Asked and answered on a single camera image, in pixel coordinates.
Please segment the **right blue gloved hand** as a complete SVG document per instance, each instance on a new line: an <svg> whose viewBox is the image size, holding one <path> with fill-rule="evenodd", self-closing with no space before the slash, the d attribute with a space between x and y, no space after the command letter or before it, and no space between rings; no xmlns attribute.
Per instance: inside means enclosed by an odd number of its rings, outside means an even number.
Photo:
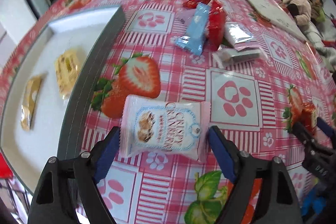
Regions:
<svg viewBox="0 0 336 224"><path fill-rule="evenodd" d="M319 215L327 204L327 200L322 196L322 192L316 186L304 198L301 207L301 216L310 218L313 215Z"/></svg>

